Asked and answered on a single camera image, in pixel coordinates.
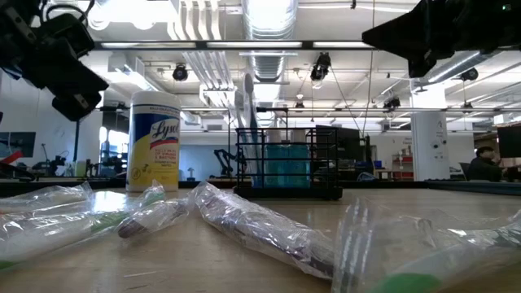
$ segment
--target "table surface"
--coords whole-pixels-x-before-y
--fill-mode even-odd
[[[352,195],[411,216],[439,208],[459,218],[477,219],[510,216],[521,208],[519,197],[442,190],[345,190],[337,202],[257,202],[334,238]],[[97,193],[99,204],[124,197]],[[519,275],[521,265],[515,265],[444,292],[520,292]],[[182,225],[151,237],[129,241],[109,234],[0,272],[0,292],[321,293],[330,289],[329,282],[241,247],[196,213]]]

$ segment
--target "lysol wipes container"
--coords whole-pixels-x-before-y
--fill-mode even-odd
[[[132,96],[127,191],[142,192],[154,179],[165,191],[178,189],[180,108],[173,94],[142,91]]]

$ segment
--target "chair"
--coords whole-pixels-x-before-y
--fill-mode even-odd
[[[459,165],[462,167],[463,176],[465,176],[465,180],[469,181],[470,180],[470,178],[469,178],[469,167],[471,165],[468,164],[468,163],[460,163]]]

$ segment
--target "teal container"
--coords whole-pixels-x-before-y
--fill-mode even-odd
[[[309,159],[309,147],[307,145],[291,145],[287,148],[287,158]],[[285,173],[303,174],[303,176],[285,176],[284,187],[289,188],[309,188],[309,170],[310,163],[308,160],[288,160],[286,161]]]
[[[276,160],[283,158],[307,158],[309,159],[309,148],[307,145],[290,146],[266,146],[265,147],[265,174],[302,174],[302,176],[266,176],[265,187],[272,188],[309,188],[308,160]]]
[[[284,146],[266,146],[265,147],[265,158],[266,159],[281,159],[287,157],[287,150]],[[264,173],[265,174],[282,174],[285,173],[286,161],[265,161]],[[286,180],[284,176],[266,176],[264,179],[265,187],[282,187]]]

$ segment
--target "clear plastic wrap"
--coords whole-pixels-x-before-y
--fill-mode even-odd
[[[193,198],[159,200],[139,208],[117,228],[121,238],[153,233],[182,223],[193,209]]]
[[[332,278],[333,242],[322,233],[209,183],[189,195],[207,223],[243,246],[313,276]]]
[[[136,209],[157,200],[164,200],[162,186],[153,186],[128,204],[103,211],[83,211],[81,203],[77,203],[77,207],[54,207],[61,209],[62,214],[41,209],[0,215],[0,269],[98,236],[118,226]]]
[[[354,199],[339,228],[332,292],[436,292],[521,260],[518,215],[486,230],[438,220]]]
[[[0,214],[31,212],[67,203],[78,203],[90,200],[92,190],[89,183],[79,186],[50,186],[15,197],[0,199]]]

